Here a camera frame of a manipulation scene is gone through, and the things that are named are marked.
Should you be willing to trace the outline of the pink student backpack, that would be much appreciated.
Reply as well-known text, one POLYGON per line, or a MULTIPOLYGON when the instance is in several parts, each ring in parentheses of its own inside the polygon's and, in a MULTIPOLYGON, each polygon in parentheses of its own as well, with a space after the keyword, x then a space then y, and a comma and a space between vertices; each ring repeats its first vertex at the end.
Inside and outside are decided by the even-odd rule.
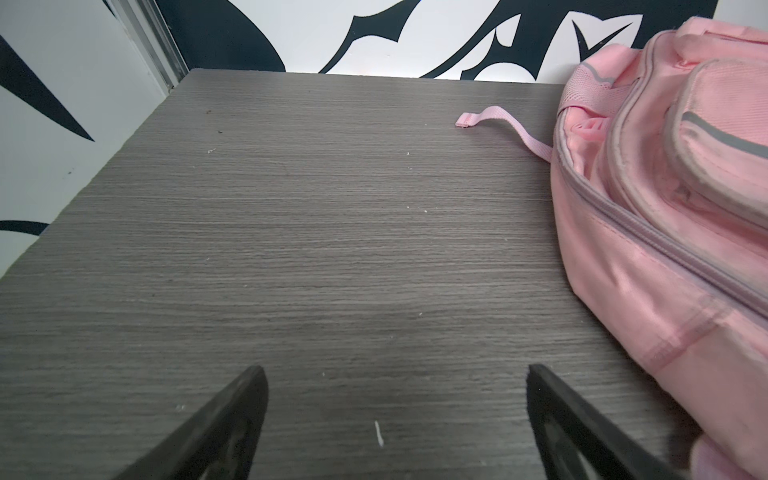
POLYGON ((693 17, 588 55, 551 143, 574 293, 698 423, 696 479, 767 475, 767 34, 693 17))

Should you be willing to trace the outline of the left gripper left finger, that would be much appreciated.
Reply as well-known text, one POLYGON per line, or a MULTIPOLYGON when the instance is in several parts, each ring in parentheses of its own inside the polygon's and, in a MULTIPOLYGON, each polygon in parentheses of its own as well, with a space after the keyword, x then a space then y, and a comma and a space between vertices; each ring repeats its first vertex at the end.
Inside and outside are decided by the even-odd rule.
POLYGON ((269 401, 262 367, 246 368, 118 479, 247 479, 269 401))

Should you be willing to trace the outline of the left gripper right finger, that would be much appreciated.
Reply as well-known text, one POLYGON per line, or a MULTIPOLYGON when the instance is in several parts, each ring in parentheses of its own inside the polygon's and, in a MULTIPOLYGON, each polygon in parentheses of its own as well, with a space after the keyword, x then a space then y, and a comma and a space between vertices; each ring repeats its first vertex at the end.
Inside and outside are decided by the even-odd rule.
POLYGON ((531 364, 528 418, 549 479, 681 479, 548 367, 531 364))

